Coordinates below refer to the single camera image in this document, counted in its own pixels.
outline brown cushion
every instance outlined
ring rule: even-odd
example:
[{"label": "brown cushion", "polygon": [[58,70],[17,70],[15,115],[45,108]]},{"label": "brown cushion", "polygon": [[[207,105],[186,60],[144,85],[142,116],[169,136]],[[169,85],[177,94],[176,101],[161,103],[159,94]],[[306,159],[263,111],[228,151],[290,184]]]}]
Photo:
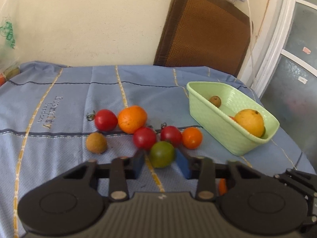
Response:
[{"label": "brown cushion", "polygon": [[226,0],[172,0],[154,65],[208,66],[237,76],[249,18]]}]

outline white wall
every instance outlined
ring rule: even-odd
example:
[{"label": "white wall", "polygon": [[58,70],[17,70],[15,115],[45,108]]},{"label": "white wall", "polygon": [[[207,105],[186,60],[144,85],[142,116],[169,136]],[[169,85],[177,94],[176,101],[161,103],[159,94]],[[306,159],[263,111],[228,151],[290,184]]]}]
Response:
[{"label": "white wall", "polygon": [[[153,64],[171,0],[0,0],[20,61]],[[268,0],[250,0],[254,38]],[[246,3],[236,6],[248,14]]]}]

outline orange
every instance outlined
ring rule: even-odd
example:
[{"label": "orange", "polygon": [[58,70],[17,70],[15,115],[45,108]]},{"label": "orange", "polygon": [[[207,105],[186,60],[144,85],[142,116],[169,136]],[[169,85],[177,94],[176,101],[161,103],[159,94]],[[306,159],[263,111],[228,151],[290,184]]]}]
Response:
[{"label": "orange", "polygon": [[264,120],[262,115],[253,109],[244,109],[236,114],[235,120],[249,133],[261,137],[264,133]]},{"label": "orange", "polygon": [[228,192],[226,179],[220,179],[218,184],[219,195],[222,196]]},{"label": "orange", "polygon": [[183,145],[188,149],[196,149],[202,142],[202,133],[195,127],[188,127],[182,133]]},{"label": "orange", "polygon": [[125,133],[133,134],[137,129],[145,125],[146,111],[140,106],[131,106],[123,109],[118,114],[118,125]]}]

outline screw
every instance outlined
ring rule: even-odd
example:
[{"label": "screw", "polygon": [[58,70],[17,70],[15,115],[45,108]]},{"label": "screw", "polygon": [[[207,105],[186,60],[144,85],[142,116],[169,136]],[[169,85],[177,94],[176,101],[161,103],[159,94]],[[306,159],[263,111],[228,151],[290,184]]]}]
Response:
[{"label": "screw", "polygon": [[211,191],[201,191],[198,193],[198,197],[203,200],[210,200],[214,197],[214,194]]},{"label": "screw", "polygon": [[126,197],[126,193],[124,191],[114,191],[110,196],[115,200],[122,200]]}]

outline yellow citrus fruit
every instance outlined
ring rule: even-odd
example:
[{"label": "yellow citrus fruit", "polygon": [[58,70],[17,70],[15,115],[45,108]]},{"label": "yellow citrus fruit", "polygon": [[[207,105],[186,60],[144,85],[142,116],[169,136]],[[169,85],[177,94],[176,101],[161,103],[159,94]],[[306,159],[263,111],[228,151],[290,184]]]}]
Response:
[{"label": "yellow citrus fruit", "polygon": [[145,125],[146,111],[140,106],[130,106],[118,114],[118,125],[125,133],[133,134],[137,129]]},{"label": "yellow citrus fruit", "polygon": [[101,133],[94,132],[87,137],[86,148],[92,153],[104,153],[107,150],[107,140]]},{"label": "yellow citrus fruit", "polygon": [[221,106],[221,99],[218,96],[213,96],[209,99],[209,102],[212,103],[215,107]]},{"label": "yellow citrus fruit", "polygon": [[253,109],[244,109],[236,114],[235,120],[243,128],[256,137],[261,137],[264,132],[264,120],[262,115]]}]

